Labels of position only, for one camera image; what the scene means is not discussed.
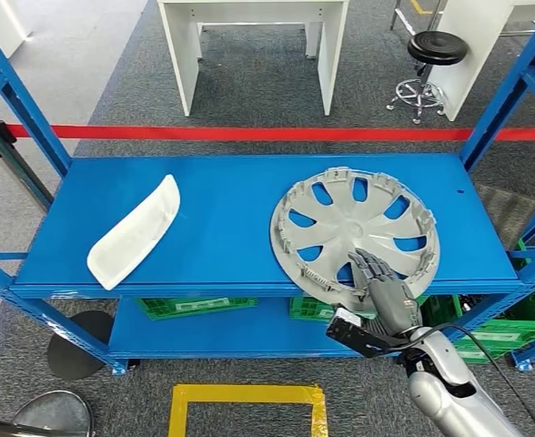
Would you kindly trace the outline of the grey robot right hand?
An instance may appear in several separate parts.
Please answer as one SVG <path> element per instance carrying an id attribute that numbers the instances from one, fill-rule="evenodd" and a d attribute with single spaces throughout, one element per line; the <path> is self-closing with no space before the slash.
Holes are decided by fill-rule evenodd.
<path id="1" fill-rule="evenodd" d="M 364 249 L 349 252 L 353 278 L 367 291 L 387 335 L 398 337 L 423 325 L 418 303 L 408 285 L 383 259 Z"/>

